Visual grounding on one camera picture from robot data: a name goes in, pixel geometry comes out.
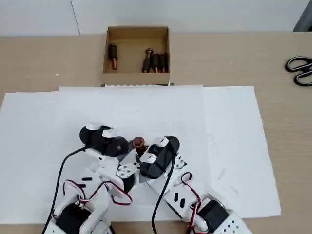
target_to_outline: open cardboard box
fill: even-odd
[[[117,46],[117,70],[113,70],[112,61],[109,60],[110,43]],[[168,54],[167,73],[142,73],[147,48]],[[104,84],[168,84],[169,51],[168,27],[110,26],[107,30],[103,64]]]

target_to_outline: white paper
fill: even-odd
[[[0,112],[0,199],[5,201],[0,209],[0,223],[46,221],[60,164],[69,152],[81,146],[78,133],[82,125],[96,121],[118,127],[126,137],[142,136],[147,140],[181,134],[179,128],[183,126],[185,136],[177,137],[183,142],[191,140],[190,145],[195,137],[196,143],[192,150],[185,150],[185,155],[181,153],[182,156],[195,157],[196,160],[190,160],[195,171],[206,173],[210,168],[212,184],[226,198],[227,208],[234,208],[241,217],[280,214],[252,87],[205,87],[205,104],[198,87],[191,88],[192,91],[186,90],[189,87],[157,87],[161,91],[157,90],[156,94],[151,91],[153,87],[143,93],[138,88],[142,87],[133,87],[132,91],[120,88],[118,94],[109,88],[98,89],[92,95],[91,88],[76,90],[76,94],[73,94],[75,89],[66,88],[61,90],[61,95],[59,92],[6,94]],[[163,89],[180,91],[170,96]],[[167,116],[165,111],[155,112],[160,106],[170,106],[166,110],[171,115]],[[202,106],[205,106],[208,139],[207,135],[201,137],[200,128],[205,126]],[[209,157],[205,146],[209,148]],[[208,159],[210,167],[205,166]],[[75,178],[92,160],[85,153],[69,159],[62,180]],[[208,174],[202,176],[207,182]],[[108,216],[114,221],[150,221],[157,196],[146,188],[135,189],[132,196],[135,200],[132,206],[111,204]],[[161,203],[156,219],[177,217]]]
[[[7,94],[1,109],[0,164],[6,200],[0,210],[0,223],[43,223],[54,194],[56,176],[63,158],[81,147],[79,131],[89,122],[118,127],[131,139],[142,136],[147,142],[174,133],[181,142],[180,153],[197,167],[208,155],[205,143],[202,88],[105,89],[103,92],[56,93],[55,99],[42,94]],[[75,178],[92,162],[79,153],[70,158],[62,179]],[[202,170],[195,175],[209,182],[208,158],[200,160]],[[113,221],[151,219],[157,196],[146,185],[131,192],[131,207],[111,205]],[[156,220],[179,220],[164,203]]]
[[[213,187],[242,218],[281,214],[254,88],[204,87]]]

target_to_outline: table surface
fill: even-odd
[[[4,92],[100,86],[106,36],[0,38]],[[171,82],[253,85],[279,191],[282,216],[246,220],[254,234],[312,233],[312,90],[293,83],[287,59],[312,56],[312,33],[171,34]],[[149,222],[113,223],[116,233],[152,233]],[[184,233],[157,222],[158,233]],[[0,225],[0,233],[39,234],[42,225]]]

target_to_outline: white wall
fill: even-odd
[[[78,35],[69,0],[0,0],[0,36]]]
[[[72,0],[82,34],[109,25],[174,32],[292,31],[309,0]],[[0,0],[0,35],[77,35],[70,0]]]

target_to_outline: scissors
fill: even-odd
[[[294,62],[294,61],[303,61],[306,64],[292,68],[292,67],[290,67],[290,64],[292,62]],[[294,82],[297,85],[300,85],[300,86],[312,86],[312,82],[302,82],[302,81],[300,81],[301,78],[307,77],[309,75],[312,75],[312,58],[305,57],[305,56],[293,57],[293,58],[291,58],[290,60],[288,60],[286,62],[285,69],[288,72],[298,72],[298,71],[302,72],[302,73],[300,73],[300,74],[298,74],[298,75],[296,75],[294,77]]]

